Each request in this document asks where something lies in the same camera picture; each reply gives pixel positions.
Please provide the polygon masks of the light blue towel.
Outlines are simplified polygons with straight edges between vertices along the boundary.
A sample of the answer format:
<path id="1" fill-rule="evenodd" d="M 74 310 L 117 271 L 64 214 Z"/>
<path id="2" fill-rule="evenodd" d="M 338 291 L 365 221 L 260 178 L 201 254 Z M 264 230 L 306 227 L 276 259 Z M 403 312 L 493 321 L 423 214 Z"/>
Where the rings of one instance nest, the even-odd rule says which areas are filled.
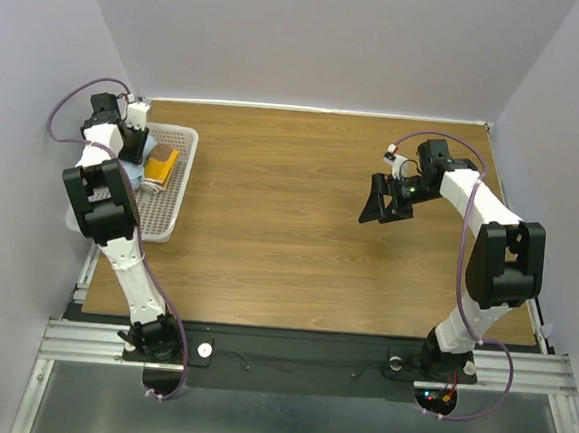
<path id="1" fill-rule="evenodd" d="M 140 164 L 126 162 L 125 160 L 120 161 L 120 164 L 130 181 L 130 186 L 134 191 L 139 189 L 141 183 L 144 180 L 145 164 L 155 146 L 157 146 L 156 140 L 153 136 L 149 135 L 147 136 L 145 146 L 143 147 L 143 160 Z"/>

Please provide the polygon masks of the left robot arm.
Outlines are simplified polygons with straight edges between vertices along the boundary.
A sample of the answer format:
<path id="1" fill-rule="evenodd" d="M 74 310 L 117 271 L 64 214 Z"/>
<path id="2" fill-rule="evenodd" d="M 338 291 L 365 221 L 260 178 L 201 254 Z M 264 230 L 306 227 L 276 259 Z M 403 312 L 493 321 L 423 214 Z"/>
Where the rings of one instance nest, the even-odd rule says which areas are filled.
<path id="1" fill-rule="evenodd" d="M 163 362 L 185 358 L 180 323 L 145 259 L 135 192 L 123 166 L 146 158 L 150 106 L 134 101 L 122 115 L 112 93 L 94 94 L 90 102 L 92 115 L 81 127 L 82 157 L 62 173 L 73 216 L 110 263 L 126 298 L 131 325 L 119 332 L 126 350 Z"/>

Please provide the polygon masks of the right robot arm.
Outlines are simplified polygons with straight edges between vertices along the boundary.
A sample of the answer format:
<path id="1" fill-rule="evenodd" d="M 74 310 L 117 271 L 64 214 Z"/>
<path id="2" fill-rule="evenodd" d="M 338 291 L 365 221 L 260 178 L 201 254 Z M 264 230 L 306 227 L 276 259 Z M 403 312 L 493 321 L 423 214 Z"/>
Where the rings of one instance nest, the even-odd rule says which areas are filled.
<path id="1" fill-rule="evenodd" d="M 415 204 L 443 198 L 463 219 L 462 240 L 474 238 L 469 256 L 460 254 L 456 307 L 426 337 L 419 353 L 421 373 L 439 379 L 475 372 L 472 352 L 490 327 L 513 308 L 535 299 L 542 288 L 546 231 L 509 210 L 486 186 L 483 160 L 450 154 L 445 139 L 428 139 L 416 158 L 388 146 L 387 174 L 372 176 L 359 222 L 380 224 L 412 218 Z"/>

